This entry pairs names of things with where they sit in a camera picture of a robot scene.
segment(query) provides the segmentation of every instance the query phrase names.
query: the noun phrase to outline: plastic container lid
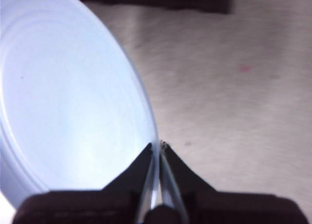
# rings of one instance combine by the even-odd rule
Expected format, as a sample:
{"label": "plastic container lid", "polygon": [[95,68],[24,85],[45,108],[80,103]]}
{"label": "plastic container lid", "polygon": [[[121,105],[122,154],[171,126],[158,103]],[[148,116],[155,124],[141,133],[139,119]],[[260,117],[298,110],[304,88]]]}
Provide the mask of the plastic container lid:
{"label": "plastic container lid", "polygon": [[136,71],[78,0],[1,0],[0,87],[0,184],[14,207],[101,189],[149,142],[158,150]]}

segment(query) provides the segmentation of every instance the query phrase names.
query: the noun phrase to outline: white disc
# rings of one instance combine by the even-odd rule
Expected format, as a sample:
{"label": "white disc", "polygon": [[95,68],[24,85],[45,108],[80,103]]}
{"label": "white disc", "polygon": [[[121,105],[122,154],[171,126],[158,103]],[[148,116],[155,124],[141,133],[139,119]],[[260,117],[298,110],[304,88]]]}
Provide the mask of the white disc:
{"label": "white disc", "polygon": [[1,0],[0,87],[1,190],[15,207],[51,189],[103,188],[157,147],[137,73],[78,0]]}

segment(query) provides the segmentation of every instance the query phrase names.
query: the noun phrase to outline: beige carpet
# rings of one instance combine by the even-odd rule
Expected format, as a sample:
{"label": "beige carpet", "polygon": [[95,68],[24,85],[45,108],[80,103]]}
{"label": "beige carpet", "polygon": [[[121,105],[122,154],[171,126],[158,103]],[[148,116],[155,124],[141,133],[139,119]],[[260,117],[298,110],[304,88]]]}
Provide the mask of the beige carpet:
{"label": "beige carpet", "polygon": [[87,6],[195,172],[219,190],[294,199],[312,221],[312,0],[235,0],[231,15]]}

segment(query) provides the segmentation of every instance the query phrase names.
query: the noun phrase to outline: white plastic lid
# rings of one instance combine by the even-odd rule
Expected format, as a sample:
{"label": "white plastic lid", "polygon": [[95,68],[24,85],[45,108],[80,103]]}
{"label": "white plastic lid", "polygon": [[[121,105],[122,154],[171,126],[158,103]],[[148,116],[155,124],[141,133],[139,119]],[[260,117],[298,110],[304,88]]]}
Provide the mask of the white plastic lid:
{"label": "white plastic lid", "polygon": [[152,142],[142,83],[78,0],[1,0],[1,190],[101,189]]}

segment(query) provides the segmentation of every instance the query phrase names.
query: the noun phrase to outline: red speck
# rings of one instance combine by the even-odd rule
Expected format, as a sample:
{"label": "red speck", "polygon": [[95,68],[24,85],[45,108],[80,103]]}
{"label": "red speck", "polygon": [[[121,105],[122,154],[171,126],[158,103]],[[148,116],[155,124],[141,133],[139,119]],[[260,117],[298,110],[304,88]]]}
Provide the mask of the red speck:
{"label": "red speck", "polygon": [[241,72],[249,72],[250,71],[250,66],[249,65],[242,65],[239,70]]}

